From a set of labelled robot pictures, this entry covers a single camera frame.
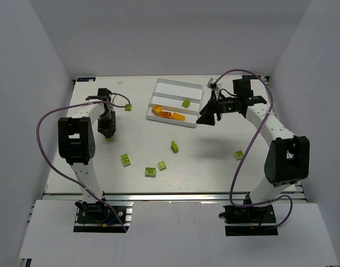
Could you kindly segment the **lime 2x2 lego brick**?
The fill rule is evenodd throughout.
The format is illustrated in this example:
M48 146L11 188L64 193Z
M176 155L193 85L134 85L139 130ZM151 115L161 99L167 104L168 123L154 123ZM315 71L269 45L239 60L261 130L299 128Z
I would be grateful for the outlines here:
M189 100L184 100L183 103L182 103L182 107L184 108L189 108L191 102Z

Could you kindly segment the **lime 2x3 lego brick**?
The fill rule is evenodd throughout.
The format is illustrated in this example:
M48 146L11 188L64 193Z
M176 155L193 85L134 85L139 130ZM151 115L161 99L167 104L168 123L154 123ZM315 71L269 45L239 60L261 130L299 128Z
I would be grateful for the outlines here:
M130 159L127 154L121 155L121 161L124 167L131 165Z

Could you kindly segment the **orange 2x4 lego brick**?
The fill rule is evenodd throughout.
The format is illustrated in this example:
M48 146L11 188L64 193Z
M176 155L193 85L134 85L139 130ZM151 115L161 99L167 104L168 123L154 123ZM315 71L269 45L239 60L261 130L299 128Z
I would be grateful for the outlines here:
M174 112L171 116L171 119L177 120L177 121L185 121L186 117L184 115Z

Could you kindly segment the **lime sloped lego brick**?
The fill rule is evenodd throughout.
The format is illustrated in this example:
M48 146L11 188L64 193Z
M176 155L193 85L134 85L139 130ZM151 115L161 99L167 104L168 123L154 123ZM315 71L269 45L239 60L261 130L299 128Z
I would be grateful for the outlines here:
M179 147L175 141L171 141L171 149L174 153L177 153L179 151Z

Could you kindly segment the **orange curved lego brick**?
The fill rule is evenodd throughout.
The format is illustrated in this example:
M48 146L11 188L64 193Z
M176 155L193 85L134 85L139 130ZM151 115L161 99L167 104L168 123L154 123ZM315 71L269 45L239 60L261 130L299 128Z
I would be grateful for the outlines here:
M172 117L172 113L171 112L168 112L168 111L161 111L159 113L159 116L160 117L163 117L163 118L171 118Z

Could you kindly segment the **orange sloped lego brick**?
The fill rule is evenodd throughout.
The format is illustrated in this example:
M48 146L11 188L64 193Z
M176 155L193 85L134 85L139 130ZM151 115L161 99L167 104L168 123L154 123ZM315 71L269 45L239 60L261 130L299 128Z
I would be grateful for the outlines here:
M161 106L153 106L151 108L151 112L155 114L156 116L160 116L162 113L162 107Z

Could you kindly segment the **pale lime 2x2 brick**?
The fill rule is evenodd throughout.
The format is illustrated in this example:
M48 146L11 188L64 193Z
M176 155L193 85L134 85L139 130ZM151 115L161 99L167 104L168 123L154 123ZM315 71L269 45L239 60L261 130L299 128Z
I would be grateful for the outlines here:
M157 166L158 166L160 171L165 170L167 168L167 165L166 165L166 163L164 161L158 162Z

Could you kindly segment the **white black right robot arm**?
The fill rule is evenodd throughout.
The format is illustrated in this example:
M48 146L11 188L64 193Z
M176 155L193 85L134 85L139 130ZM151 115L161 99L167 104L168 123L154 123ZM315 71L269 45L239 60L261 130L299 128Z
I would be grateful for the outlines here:
M267 101L256 96L248 79L233 80L234 94L224 97L215 80L208 82L211 96L199 112L198 125L214 126L225 113L239 113L257 129L268 147L264 178L244 201L246 206L267 206L290 185L306 179L309 173L310 142L289 131L271 113Z

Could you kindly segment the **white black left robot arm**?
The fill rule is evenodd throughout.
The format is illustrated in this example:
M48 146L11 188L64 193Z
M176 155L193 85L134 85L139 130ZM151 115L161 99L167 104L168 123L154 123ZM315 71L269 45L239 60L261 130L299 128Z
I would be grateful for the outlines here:
M81 186L82 201L96 203L104 195L96 177L92 158L96 152L93 125L97 123L98 133L110 139L116 131L116 114L111 102L111 91L99 88L96 96L86 100L101 103L87 104L70 117L58 121L58 151L76 175Z

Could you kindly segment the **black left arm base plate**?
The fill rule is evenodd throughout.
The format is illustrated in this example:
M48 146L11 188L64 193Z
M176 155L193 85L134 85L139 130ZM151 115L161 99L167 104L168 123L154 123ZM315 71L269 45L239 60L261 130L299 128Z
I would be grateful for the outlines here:
M103 203L87 203L76 201L77 207L74 233L125 233L124 228L119 223L117 216L126 229L130 226L131 207L113 206L114 212Z

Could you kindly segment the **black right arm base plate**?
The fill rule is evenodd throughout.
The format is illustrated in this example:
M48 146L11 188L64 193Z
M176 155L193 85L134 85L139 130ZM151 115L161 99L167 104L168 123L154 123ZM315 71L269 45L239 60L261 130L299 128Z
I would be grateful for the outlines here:
M226 236L277 236L272 205L266 207L223 206L219 217L225 221Z

